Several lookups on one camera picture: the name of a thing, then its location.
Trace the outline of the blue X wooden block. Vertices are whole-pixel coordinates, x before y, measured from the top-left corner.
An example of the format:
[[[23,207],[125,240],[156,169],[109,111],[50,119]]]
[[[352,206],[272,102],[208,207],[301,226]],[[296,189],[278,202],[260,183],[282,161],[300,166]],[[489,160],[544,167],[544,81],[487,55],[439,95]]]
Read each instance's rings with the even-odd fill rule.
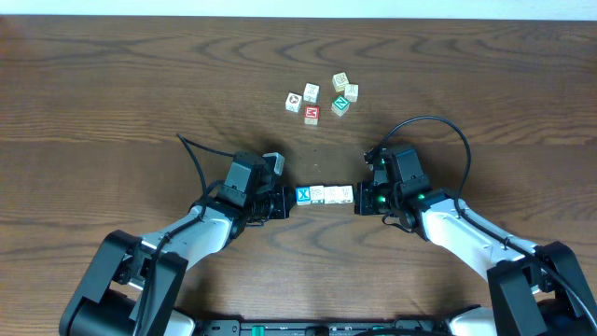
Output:
[[[312,203],[311,189],[309,187],[296,188],[297,205],[309,205]]]

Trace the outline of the green-edged wooden block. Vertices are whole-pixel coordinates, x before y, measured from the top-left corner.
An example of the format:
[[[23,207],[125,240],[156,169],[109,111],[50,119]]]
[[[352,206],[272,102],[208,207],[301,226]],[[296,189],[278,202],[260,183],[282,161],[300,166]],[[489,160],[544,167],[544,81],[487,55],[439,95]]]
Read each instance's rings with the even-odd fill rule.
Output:
[[[318,204],[325,202],[325,187],[324,186],[310,186],[311,203]]]

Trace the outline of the yellow-edged wooden block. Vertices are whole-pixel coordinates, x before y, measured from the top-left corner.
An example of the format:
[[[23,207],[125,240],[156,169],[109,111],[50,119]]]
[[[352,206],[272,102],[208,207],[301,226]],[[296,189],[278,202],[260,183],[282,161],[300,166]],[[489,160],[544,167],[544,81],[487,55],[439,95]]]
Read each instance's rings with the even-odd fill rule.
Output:
[[[338,188],[336,186],[324,187],[324,203],[333,204],[338,202]]]

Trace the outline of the plain wooden block placed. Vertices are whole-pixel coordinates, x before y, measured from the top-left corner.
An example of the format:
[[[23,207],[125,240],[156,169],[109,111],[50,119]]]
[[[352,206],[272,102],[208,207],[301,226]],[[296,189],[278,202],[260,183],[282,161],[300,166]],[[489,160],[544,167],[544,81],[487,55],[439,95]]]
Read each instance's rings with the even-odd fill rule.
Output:
[[[354,201],[354,191],[352,186],[338,186],[339,203],[352,203]]]

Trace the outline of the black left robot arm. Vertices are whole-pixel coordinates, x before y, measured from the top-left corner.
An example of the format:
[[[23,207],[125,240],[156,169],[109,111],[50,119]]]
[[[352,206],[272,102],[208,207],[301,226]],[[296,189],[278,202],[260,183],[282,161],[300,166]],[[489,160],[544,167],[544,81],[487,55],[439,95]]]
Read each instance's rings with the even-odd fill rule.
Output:
[[[61,335],[163,335],[185,273],[221,251],[247,227],[287,219],[292,189],[242,194],[216,181],[187,215],[142,236],[109,233],[68,302]]]

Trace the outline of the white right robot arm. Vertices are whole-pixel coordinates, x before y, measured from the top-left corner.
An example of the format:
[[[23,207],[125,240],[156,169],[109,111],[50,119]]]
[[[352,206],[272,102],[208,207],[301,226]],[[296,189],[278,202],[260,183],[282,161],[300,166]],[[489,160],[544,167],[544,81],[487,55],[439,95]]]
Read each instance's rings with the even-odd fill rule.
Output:
[[[575,253],[553,242],[521,239],[472,211],[449,192],[410,181],[364,181],[355,212],[450,251],[488,284],[491,307],[475,306],[444,321],[450,335],[593,335],[596,301]]]

